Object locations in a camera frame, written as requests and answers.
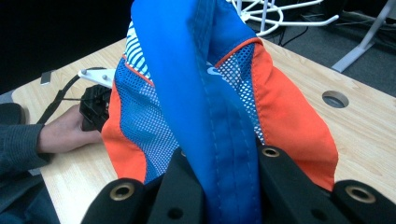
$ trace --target blue fabric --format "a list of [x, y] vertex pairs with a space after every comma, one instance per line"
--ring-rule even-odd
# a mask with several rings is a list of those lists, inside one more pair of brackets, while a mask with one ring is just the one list
[[120, 128], [145, 154], [147, 184], [166, 171], [177, 140], [163, 118], [154, 87], [128, 69], [124, 59], [117, 67], [115, 84], [121, 100]]
[[253, 126], [233, 88], [207, 73], [207, 61], [254, 36], [235, 15], [223, 0], [132, 7], [163, 116], [205, 191], [209, 223], [261, 222]]

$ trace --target brass grommet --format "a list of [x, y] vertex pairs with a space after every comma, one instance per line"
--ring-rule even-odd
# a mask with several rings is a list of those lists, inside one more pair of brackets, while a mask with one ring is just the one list
[[134, 185], [122, 183], [110, 191], [110, 198], [114, 201], [123, 201], [134, 194]]
[[262, 150], [262, 155], [266, 156], [266, 157], [278, 157], [280, 156], [279, 152], [274, 149], [274, 148], [270, 148], [267, 147], [265, 149]]
[[354, 200], [361, 203], [375, 203], [375, 196], [367, 189], [358, 186], [346, 186], [346, 193]]

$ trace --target dark floor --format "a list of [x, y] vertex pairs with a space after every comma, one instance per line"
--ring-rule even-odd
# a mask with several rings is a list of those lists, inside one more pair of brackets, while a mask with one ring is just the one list
[[126, 36], [132, 0], [0, 0], [0, 94]]

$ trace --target orange fabric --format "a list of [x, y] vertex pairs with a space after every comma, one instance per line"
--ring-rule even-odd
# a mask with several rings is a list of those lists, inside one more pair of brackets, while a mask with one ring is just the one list
[[120, 129], [121, 102], [113, 84], [108, 108], [109, 119], [102, 129], [108, 156], [118, 178], [128, 177], [144, 183], [146, 177], [146, 157], [143, 151], [124, 136]]
[[265, 144], [285, 150], [317, 185], [332, 190], [338, 152], [326, 123], [256, 44], [252, 82]]

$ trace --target hole in table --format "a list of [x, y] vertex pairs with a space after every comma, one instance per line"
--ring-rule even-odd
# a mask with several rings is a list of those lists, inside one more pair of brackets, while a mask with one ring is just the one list
[[325, 91], [322, 94], [323, 101], [334, 108], [344, 108], [349, 105], [347, 97], [339, 91]]

